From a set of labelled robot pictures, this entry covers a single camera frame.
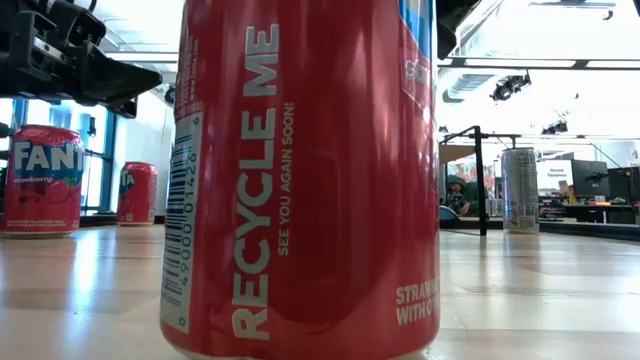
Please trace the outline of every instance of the strawberry fanta can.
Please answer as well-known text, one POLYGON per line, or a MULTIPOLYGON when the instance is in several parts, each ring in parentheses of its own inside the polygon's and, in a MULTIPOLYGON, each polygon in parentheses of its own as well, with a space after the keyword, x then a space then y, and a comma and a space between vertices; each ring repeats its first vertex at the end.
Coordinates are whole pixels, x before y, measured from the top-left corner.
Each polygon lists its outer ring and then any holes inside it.
POLYGON ((434 1, 186 1, 161 327, 198 360, 421 359, 434 1))
POLYGON ((151 225, 156 216, 156 167, 127 162, 120 172, 119 225, 151 225))
POLYGON ((80 225, 84 147, 72 130, 24 125, 9 156, 2 229, 9 236, 64 236, 80 225))

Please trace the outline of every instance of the computer screen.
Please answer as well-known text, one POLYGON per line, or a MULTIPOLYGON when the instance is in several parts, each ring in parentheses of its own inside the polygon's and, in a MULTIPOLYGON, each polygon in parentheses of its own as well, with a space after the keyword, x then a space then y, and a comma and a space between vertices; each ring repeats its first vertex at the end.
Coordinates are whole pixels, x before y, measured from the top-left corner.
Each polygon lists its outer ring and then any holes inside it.
POLYGON ((602 161, 573 160, 573 187, 576 196, 609 196, 609 171, 602 161))
POLYGON ((640 168, 609 169, 609 190, 612 200, 631 201, 633 197, 633 201, 637 201, 640 197, 640 168))

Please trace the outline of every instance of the white wall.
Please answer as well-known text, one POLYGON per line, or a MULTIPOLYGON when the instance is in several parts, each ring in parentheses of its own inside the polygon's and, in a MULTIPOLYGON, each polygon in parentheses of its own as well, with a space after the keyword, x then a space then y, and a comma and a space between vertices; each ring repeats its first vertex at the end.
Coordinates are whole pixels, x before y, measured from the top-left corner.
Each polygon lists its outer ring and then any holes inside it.
POLYGON ((591 145, 576 147, 573 158, 575 160, 596 161, 596 149, 591 145))
POLYGON ((596 152, 596 160, 607 163, 609 169, 640 166, 640 141, 615 141, 596 144, 603 153, 596 152))
POLYGON ((156 215, 166 215, 169 158, 175 121, 173 109, 150 92, 138 97, 138 117, 118 117, 111 185, 111 210, 118 207, 120 170, 127 161, 142 161, 158 170, 156 215))

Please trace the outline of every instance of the wooden table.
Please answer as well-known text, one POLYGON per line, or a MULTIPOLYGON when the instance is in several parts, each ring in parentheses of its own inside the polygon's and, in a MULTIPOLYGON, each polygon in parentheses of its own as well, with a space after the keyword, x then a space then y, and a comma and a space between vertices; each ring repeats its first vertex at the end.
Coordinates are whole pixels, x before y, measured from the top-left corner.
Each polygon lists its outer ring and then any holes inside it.
MULTIPOLYGON (((441 237, 442 330, 426 359, 640 358, 638 244, 441 237)), ((182 359, 158 329, 162 251, 157 226, 0 240, 0 359, 182 359)))

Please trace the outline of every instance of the barcode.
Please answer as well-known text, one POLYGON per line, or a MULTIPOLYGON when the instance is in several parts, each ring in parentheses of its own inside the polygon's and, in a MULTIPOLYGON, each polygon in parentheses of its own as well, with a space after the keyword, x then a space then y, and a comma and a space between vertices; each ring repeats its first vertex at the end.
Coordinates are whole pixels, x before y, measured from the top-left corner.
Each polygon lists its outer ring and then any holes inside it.
POLYGON ((176 123, 165 218, 164 265, 160 317, 167 324, 189 332, 196 199, 200 173, 202 114, 176 123))

